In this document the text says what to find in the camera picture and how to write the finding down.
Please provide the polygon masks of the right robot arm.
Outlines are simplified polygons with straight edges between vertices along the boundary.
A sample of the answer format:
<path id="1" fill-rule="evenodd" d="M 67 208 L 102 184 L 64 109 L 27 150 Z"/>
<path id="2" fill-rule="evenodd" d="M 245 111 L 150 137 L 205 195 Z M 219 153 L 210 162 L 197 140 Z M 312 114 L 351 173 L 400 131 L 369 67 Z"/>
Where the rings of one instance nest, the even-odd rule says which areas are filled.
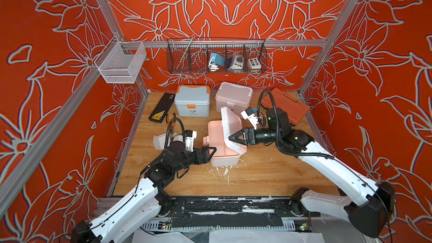
<path id="1" fill-rule="evenodd" d="M 317 212 L 345 220 L 362 234 L 377 238 L 389 224 L 395 190 L 389 183 L 369 179 L 331 155 L 302 130 L 293 129 L 286 112 L 279 108 L 266 112 L 266 128 L 230 130 L 225 141 L 243 146 L 274 143 L 279 152 L 309 164 L 334 183 L 339 195 L 326 195 L 308 188 L 297 189 L 289 209 L 296 216 Z"/>

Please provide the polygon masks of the pink medicine chest box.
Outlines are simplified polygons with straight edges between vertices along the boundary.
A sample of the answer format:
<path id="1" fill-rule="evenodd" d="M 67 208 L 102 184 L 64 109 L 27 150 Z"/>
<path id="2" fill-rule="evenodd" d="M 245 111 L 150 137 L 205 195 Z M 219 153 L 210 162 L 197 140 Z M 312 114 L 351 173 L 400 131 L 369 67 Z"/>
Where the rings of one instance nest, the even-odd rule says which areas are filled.
<path id="1" fill-rule="evenodd" d="M 253 89 L 243 85 L 222 82 L 215 96 L 216 110 L 228 107 L 234 114 L 242 118 L 241 113 L 250 108 Z"/>

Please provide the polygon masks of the gauze packet clear wrapper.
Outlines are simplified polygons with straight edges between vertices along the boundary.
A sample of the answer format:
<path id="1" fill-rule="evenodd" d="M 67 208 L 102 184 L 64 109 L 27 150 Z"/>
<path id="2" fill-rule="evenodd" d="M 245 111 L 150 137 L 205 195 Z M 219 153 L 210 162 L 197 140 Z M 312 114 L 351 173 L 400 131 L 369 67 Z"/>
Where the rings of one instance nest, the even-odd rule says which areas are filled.
<path id="1" fill-rule="evenodd" d="M 153 137 L 153 144 L 154 144 L 154 148 L 156 150 L 163 150 L 164 149 L 164 145 L 165 145 L 165 139 L 166 139 L 166 134 L 160 135 L 160 136 L 154 136 Z M 172 135 L 168 135 L 168 142 L 167 142 L 167 146 L 169 146 L 171 144 L 171 142 L 173 141 L 183 141 L 183 138 L 181 137 L 181 134 L 177 134 L 174 133 Z"/>

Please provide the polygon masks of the white pink first aid kit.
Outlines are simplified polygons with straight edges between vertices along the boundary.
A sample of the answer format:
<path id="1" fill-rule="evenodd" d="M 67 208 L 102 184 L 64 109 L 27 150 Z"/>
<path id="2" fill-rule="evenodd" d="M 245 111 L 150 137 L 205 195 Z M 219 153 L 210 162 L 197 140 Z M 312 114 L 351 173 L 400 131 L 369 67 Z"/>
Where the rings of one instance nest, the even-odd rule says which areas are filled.
<path id="1" fill-rule="evenodd" d="M 243 129 L 241 119 L 228 107 L 221 108 L 221 120 L 208 123 L 208 135 L 203 138 L 204 146 L 215 147 L 216 153 L 212 156 L 210 164 L 213 167 L 226 167 L 238 165 L 247 147 L 230 141 L 230 135 Z"/>

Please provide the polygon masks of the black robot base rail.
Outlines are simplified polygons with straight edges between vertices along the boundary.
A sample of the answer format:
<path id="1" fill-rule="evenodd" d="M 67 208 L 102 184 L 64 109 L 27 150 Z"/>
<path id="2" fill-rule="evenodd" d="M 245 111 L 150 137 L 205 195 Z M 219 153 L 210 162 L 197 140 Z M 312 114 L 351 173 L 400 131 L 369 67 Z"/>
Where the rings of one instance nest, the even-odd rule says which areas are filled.
<path id="1" fill-rule="evenodd" d="M 303 217 L 293 211 L 289 196 L 173 196 L 159 217 L 184 217 L 187 214 L 268 213 L 278 217 Z"/>

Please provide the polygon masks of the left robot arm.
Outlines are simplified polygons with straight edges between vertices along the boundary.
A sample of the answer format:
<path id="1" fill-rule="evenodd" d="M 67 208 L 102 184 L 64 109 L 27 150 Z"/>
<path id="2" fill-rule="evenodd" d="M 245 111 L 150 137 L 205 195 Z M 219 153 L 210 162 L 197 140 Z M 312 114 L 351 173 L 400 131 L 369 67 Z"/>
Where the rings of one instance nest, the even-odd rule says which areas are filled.
<path id="1" fill-rule="evenodd" d="M 71 232 L 72 243 L 121 243 L 140 226 L 171 210 L 172 198 L 165 188 L 187 173 L 192 165 L 209 163 L 216 147 L 203 146 L 188 151 L 186 144 L 174 141 L 144 168 L 137 185 L 99 217 L 79 222 Z"/>

